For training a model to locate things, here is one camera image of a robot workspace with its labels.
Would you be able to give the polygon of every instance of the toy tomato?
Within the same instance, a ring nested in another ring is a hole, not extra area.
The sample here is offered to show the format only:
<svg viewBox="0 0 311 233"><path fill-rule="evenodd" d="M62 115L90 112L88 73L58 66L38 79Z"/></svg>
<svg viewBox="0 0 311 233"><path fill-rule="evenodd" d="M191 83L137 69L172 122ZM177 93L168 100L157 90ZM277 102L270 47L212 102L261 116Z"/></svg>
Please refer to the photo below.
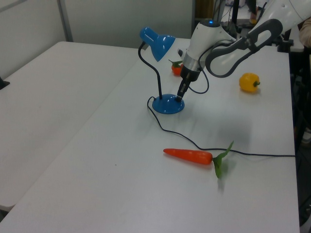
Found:
<svg viewBox="0 0 311 233"><path fill-rule="evenodd" d="M183 64L180 65L180 63L182 63L183 61L178 62L172 62L171 60L169 61L172 63L172 71L174 75L180 76L181 68L184 66Z"/></svg>

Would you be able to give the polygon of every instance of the tomato stem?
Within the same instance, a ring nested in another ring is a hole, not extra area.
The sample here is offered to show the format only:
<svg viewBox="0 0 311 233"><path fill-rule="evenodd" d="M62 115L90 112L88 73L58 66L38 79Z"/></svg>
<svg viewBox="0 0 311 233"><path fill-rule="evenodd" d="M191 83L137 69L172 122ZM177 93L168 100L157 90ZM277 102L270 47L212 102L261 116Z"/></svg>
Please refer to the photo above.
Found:
<svg viewBox="0 0 311 233"><path fill-rule="evenodd" d="M180 67L180 63L183 62L183 61L172 62L170 59L169 59L169 61L172 63L172 66L175 68Z"/></svg>

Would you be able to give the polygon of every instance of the person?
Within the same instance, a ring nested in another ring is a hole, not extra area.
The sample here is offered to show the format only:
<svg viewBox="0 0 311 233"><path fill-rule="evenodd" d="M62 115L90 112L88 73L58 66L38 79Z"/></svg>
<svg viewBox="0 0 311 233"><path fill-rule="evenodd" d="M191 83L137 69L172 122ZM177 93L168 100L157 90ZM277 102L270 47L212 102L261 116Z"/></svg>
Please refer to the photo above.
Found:
<svg viewBox="0 0 311 233"><path fill-rule="evenodd" d="M305 47L311 48L311 17L303 23L299 31L299 39Z"/></svg>

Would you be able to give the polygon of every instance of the lamp shade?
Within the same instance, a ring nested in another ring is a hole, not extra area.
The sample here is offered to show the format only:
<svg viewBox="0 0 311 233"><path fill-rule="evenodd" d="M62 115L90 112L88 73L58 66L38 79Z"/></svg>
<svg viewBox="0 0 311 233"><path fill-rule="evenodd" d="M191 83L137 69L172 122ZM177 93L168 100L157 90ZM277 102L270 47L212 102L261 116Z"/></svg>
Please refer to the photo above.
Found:
<svg viewBox="0 0 311 233"><path fill-rule="evenodd" d="M170 35L158 35L151 28L146 27L140 31L141 39L150 45L156 61L160 61L175 41L175 37Z"/></svg>

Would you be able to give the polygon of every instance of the green leaf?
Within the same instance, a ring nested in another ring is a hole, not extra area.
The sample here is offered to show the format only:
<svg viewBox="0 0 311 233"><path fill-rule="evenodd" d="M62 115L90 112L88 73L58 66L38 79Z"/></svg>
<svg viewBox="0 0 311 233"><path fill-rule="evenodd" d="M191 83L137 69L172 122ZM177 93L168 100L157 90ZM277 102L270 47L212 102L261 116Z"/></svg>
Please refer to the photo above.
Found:
<svg viewBox="0 0 311 233"><path fill-rule="evenodd" d="M177 61L177 62L172 62L171 60L169 60L172 63L173 67L180 67L180 63L182 63L183 61Z"/></svg>
<svg viewBox="0 0 311 233"><path fill-rule="evenodd" d="M216 173L217 178L220 178L222 175L222 170L221 170L222 160L231 150L233 142L234 141L231 142L230 146L228 147L228 149L225 152L220 153L216 158L213 158L213 162L214 162L214 166L215 166L215 173Z"/></svg>

